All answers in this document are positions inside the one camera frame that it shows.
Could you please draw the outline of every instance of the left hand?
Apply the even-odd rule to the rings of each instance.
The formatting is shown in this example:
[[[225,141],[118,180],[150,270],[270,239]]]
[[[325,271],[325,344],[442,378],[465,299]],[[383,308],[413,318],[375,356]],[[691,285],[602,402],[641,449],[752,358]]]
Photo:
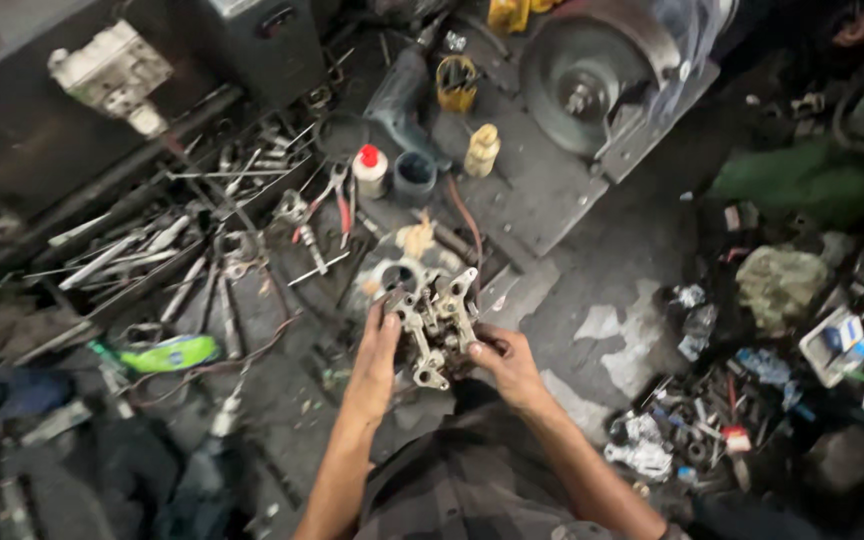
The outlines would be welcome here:
[[[343,412],[370,425],[382,421],[392,399],[393,357],[402,335],[399,316],[384,314],[386,299],[380,298],[368,309],[365,333],[342,398]]]

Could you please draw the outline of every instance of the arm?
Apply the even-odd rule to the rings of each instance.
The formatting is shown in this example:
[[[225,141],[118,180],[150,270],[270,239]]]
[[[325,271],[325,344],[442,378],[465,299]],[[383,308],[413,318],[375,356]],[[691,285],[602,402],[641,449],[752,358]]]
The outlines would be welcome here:
[[[392,397],[393,355],[402,326],[383,317],[385,299],[368,311],[365,334],[348,378],[342,407],[298,524],[296,540],[352,538],[369,473],[369,449]]]
[[[502,398],[525,421],[545,450],[579,519],[594,521],[633,540],[657,540],[667,524],[586,441],[542,378],[525,336],[493,325],[478,325],[468,352],[495,375]]]

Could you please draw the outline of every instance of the brown wire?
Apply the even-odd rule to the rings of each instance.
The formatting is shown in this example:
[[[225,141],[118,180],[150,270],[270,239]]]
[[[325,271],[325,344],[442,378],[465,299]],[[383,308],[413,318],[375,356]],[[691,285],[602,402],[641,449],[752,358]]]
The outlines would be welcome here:
[[[479,227],[475,224],[475,218],[466,208],[466,204],[462,202],[462,197],[459,196],[459,184],[455,181],[455,176],[448,174],[448,194],[452,197],[452,204],[462,215],[462,219],[472,231],[472,237],[475,239],[475,269],[478,271],[475,274],[475,305],[479,304],[479,292],[482,290],[482,236],[479,234]]]
[[[210,374],[210,373],[222,372],[222,371],[226,371],[227,369],[232,369],[232,368],[239,368],[240,366],[244,365],[245,362],[255,361],[256,359],[258,359],[259,357],[261,357],[262,355],[267,353],[270,349],[272,349],[276,345],[276,343],[279,342],[280,338],[282,338],[282,333],[285,330],[285,327],[287,327],[290,324],[292,324],[293,322],[295,322],[296,319],[298,319],[299,317],[300,317],[300,315],[294,315],[293,317],[290,317],[290,318],[286,319],[285,321],[283,321],[282,324],[278,325],[278,327],[275,329],[275,332],[272,335],[269,343],[263,345],[260,349],[256,350],[255,352],[247,354],[245,357],[243,357],[241,359],[224,360],[221,362],[215,362],[215,363],[208,364],[205,366],[198,366],[198,367],[189,368],[185,372],[185,375],[182,377],[182,380],[178,384],[176,384],[175,387],[173,387],[171,390],[169,390],[168,392],[166,392],[165,394],[163,394],[161,396],[158,396],[155,399],[149,399],[149,400],[138,399],[138,397],[137,397],[138,391],[141,389],[141,387],[143,387],[147,382],[149,382],[154,377],[157,377],[159,375],[164,375],[166,373],[172,373],[172,372],[157,372],[157,373],[145,374],[142,377],[140,377],[136,382],[134,382],[131,386],[129,386],[125,390],[123,390],[122,393],[129,394],[129,396],[131,398],[131,399],[129,399],[129,402],[133,406],[138,407],[139,409],[148,409],[152,406],[158,405],[158,404],[164,402],[165,400],[169,399],[170,397],[175,395],[176,392],[178,392],[179,390],[182,390],[184,387],[187,387],[189,384],[191,384],[193,381],[195,381],[196,379],[198,379],[199,377],[201,377],[203,375]]]

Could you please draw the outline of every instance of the small box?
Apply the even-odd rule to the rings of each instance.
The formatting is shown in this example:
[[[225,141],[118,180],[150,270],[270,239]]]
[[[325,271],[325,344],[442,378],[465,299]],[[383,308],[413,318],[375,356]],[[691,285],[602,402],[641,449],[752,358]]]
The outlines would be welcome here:
[[[858,315],[849,313],[846,317],[822,328],[822,338],[829,349],[836,353],[845,353],[864,338],[862,320]]]

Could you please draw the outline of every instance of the white bottle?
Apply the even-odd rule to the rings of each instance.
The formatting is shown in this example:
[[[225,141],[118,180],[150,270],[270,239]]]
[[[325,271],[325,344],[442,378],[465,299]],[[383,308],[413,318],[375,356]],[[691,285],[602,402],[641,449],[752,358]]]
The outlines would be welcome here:
[[[363,146],[352,161],[352,177],[359,194],[369,199],[379,199],[387,190],[385,173],[389,170],[389,158],[372,144]]]

